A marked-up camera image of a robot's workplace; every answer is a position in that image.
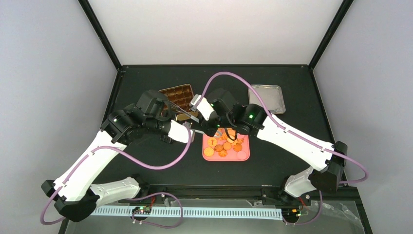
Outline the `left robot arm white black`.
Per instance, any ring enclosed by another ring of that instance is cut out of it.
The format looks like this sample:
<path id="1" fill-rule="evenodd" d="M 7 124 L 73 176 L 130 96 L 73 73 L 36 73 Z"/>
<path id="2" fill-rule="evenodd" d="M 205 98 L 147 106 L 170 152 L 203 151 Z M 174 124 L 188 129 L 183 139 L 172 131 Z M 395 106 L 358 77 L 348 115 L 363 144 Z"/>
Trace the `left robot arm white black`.
<path id="1" fill-rule="evenodd" d="M 96 208 L 120 200 L 146 197 L 149 184 L 140 176 L 96 184 L 94 180 L 117 156 L 145 134 L 169 137 L 189 147 L 194 131 L 189 123 L 175 121 L 168 98 L 156 91 L 145 91 L 140 99 L 108 115 L 87 150 L 60 177 L 46 180 L 41 188 L 62 219 L 79 222 L 90 216 Z"/>

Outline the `gold cookie tin box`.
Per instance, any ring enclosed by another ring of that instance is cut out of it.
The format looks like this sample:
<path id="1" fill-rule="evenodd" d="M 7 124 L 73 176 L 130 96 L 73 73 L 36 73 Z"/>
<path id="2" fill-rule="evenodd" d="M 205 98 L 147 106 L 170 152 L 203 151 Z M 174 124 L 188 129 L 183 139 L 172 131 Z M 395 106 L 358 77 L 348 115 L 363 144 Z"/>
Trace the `gold cookie tin box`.
<path id="1" fill-rule="evenodd" d="M 179 106 L 185 112 L 197 117 L 198 112 L 191 110 L 189 104 L 194 97 L 194 93 L 190 84 L 178 85 L 175 87 L 165 88 L 159 90 L 160 93 L 164 94 L 169 101 Z"/>

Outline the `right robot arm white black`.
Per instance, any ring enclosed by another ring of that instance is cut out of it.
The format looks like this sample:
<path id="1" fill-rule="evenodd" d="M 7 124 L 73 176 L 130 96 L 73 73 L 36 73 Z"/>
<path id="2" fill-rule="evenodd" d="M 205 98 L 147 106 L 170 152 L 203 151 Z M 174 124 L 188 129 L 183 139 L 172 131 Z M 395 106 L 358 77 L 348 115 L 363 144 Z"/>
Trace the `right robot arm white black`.
<path id="1" fill-rule="evenodd" d="M 195 95 L 189 105 L 201 114 L 198 130 L 216 141 L 208 142 L 208 146 L 220 157 L 228 156 L 230 150 L 239 152 L 245 142 L 240 138 L 243 135 L 270 142 L 309 165 L 283 180 L 277 191 L 281 203 L 290 205 L 315 190 L 328 194 L 338 191 L 346 160 L 337 154 L 347 153 L 345 143 L 325 142 L 307 135 L 257 104 L 241 105 L 222 88 L 208 98 Z"/>

